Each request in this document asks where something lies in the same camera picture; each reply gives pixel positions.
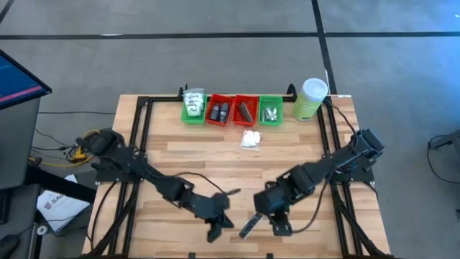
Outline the black computer mouse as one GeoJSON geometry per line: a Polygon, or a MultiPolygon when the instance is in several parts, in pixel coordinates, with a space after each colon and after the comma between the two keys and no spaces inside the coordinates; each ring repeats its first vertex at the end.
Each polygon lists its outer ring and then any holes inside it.
{"type": "Polygon", "coordinates": [[[17,235],[6,235],[0,239],[0,259],[9,259],[19,246],[17,235]]]}

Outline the red plastic basket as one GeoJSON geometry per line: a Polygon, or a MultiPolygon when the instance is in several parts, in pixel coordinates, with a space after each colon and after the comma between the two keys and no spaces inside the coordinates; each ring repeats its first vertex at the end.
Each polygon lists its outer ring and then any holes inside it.
{"type": "Polygon", "coordinates": [[[257,121],[257,110],[258,110],[258,97],[257,96],[246,96],[246,95],[236,95],[234,100],[234,114],[233,114],[233,123],[235,125],[244,126],[244,127],[252,127],[255,125],[257,121]],[[245,121],[239,112],[239,104],[244,102],[251,113],[253,118],[253,123],[248,123],[245,121]]]}
{"type": "Polygon", "coordinates": [[[207,108],[207,111],[206,111],[206,121],[209,124],[214,124],[214,125],[225,127],[227,125],[227,123],[229,122],[229,120],[230,120],[231,112],[233,110],[233,106],[234,106],[234,98],[233,97],[213,94],[211,96],[211,99],[210,99],[209,103],[208,103],[208,108],[207,108]],[[220,107],[221,107],[221,105],[223,103],[229,103],[229,115],[228,115],[226,123],[220,123],[220,121],[210,120],[209,116],[210,116],[210,113],[211,113],[212,106],[214,104],[220,104],[220,107]]]}

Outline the black stand leg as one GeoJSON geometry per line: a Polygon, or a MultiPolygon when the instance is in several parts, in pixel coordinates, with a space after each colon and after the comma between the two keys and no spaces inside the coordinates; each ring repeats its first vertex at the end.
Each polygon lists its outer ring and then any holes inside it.
{"type": "Polygon", "coordinates": [[[456,152],[460,153],[460,129],[448,135],[438,135],[428,141],[430,150],[437,150],[446,145],[453,145],[456,152]]]}

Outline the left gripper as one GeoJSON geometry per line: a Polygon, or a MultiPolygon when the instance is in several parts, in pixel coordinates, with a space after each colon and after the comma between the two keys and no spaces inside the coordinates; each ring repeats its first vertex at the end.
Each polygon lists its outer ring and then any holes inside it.
{"type": "Polygon", "coordinates": [[[192,194],[189,204],[192,213],[197,218],[216,220],[216,222],[209,222],[210,229],[207,232],[207,242],[212,243],[220,237],[221,227],[234,228],[234,223],[225,215],[225,211],[230,207],[227,195],[216,193],[212,197],[206,197],[192,194]]]}

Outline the blue screen computer monitor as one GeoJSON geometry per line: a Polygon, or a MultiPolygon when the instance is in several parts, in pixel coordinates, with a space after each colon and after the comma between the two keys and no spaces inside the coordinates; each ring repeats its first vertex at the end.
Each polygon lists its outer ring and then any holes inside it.
{"type": "Polygon", "coordinates": [[[46,83],[0,49],[0,110],[51,93],[46,83]]]}

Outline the green plastic basket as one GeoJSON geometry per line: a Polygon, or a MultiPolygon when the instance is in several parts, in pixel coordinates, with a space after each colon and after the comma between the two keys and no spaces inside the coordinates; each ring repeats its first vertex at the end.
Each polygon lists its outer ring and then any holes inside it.
{"type": "Polygon", "coordinates": [[[283,99],[281,96],[260,96],[259,97],[259,124],[263,126],[277,127],[282,124],[283,121],[283,99]],[[276,122],[265,122],[264,121],[264,109],[265,107],[277,108],[277,121],[276,122]]]}
{"type": "Polygon", "coordinates": [[[199,117],[189,117],[185,108],[185,102],[183,102],[181,120],[186,124],[203,124],[206,116],[206,105],[207,105],[207,95],[203,97],[203,112],[199,117]]]}

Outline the black aluminium table frame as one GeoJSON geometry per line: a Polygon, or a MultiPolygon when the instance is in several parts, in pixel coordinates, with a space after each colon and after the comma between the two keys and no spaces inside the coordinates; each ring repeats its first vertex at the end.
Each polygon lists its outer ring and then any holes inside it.
{"type": "Polygon", "coordinates": [[[144,145],[151,164],[165,174],[184,173],[195,191],[211,196],[219,189],[241,191],[231,196],[227,215],[234,228],[225,229],[209,243],[208,225],[190,212],[166,202],[155,187],[141,183],[137,194],[130,240],[130,258],[340,258],[343,253],[329,188],[316,192],[292,207],[289,219],[297,233],[276,237],[266,220],[247,239],[240,229],[254,214],[253,195],[266,181],[276,179],[294,165],[318,160],[326,151],[345,145],[357,127],[353,101],[333,98],[337,125],[328,112],[300,122],[286,102],[278,127],[261,126],[258,150],[240,147],[243,128],[228,123],[185,124],[182,104],[173,96],[159,95],[152,103],[138,95],[119,99],[113,128],[126,140],[144,145]]]}

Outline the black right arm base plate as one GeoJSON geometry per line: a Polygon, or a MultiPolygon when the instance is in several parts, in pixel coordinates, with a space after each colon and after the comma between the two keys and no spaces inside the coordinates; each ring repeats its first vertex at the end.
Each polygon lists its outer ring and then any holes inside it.
{"type": "Polygon", "coordinates": [[[359,156],[353,160],[341,164],[333,173],[331,181],[334,182],[371,182],[374,180],[372,166],[376,163],[375,158],[359,156]]]}

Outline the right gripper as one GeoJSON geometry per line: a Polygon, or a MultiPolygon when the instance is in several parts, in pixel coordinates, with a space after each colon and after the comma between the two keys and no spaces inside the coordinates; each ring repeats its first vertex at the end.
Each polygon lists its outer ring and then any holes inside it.
{"type": "Polygon", "coordinates": [[[269,216],[274,236],[288,237],[293,234],[289,223],[288,203],[285,195],[277,191],[262,191],[254,195],[255,211],[269,216]]]}

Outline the black desk bar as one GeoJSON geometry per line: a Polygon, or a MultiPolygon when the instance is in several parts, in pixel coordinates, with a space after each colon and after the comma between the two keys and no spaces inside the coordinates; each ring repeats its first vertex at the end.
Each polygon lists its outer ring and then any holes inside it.
{"type": "Polygon", "coordinates": [[[24,184],[37,184],[44,190],[57,192],[88,203],[92,203],[96,197],[96,191],[92,188],[65,180],[30,165],[27,166],[24,184]]]}

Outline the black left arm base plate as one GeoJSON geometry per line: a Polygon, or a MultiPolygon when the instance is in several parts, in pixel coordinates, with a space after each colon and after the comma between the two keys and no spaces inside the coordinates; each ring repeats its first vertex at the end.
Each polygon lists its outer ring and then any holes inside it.
{"type": "Polygon", "coordinates": [[[98,159],[97,163],[91,164],[96,170],[98,182],[137,183],[144,180],[134,170],[133,163],[136,163],[137,159],[133,155],[102,155],[98,156],[98,159]]]}

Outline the cotton swabs bag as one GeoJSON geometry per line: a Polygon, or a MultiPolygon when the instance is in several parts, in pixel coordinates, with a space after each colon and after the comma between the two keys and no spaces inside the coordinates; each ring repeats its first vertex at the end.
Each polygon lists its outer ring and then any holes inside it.
{"type": "Polygon", "coordinates": [[[189,117],[199,117],[202,115],[204,104],[202,101],[187,101],[185,108],[189,117]]]}
{"type": "Polygon", "coordinates": [[[261,139],[260,132],[244,130],[241,136],[240,147],[247,150],[258,150],[261,139]]]}
{"type": "Polygon", "coordinates": [[[193,103],[203,103],[204,89],[203,88],[190,88],[184,90],[183,101],[193,103]]]}

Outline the green disinfecting wipes canister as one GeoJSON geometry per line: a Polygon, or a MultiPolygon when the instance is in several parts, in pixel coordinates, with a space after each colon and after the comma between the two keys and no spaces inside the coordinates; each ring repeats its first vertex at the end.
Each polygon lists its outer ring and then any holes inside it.
{"type": "Polygon", "coordinates": [[[317,112],[328,95],[328,85],[319,78],[304,81],[293,107],[293,116],[299,121],[308,121],[317,112]]]}

